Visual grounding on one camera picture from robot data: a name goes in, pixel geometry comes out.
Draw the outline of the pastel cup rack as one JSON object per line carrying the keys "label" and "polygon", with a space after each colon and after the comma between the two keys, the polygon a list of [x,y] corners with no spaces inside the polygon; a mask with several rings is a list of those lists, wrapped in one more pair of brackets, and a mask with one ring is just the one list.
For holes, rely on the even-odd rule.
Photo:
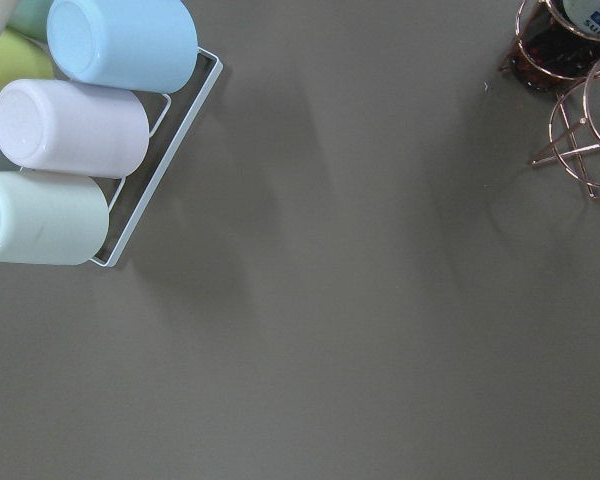
{"label": "pastel cup rack", "polygon": [[216,83],[181,1],[55,1],[0,86],[0,262],[112,267]]}

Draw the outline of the tea bottle front right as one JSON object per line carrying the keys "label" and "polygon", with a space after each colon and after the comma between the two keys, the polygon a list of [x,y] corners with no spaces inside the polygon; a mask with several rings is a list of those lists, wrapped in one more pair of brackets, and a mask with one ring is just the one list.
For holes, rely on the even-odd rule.
{"label": "tea bottle front right", "polygon": [[524,1],[503,68],[526,88],[564,90],[600,59],[600,1]]}

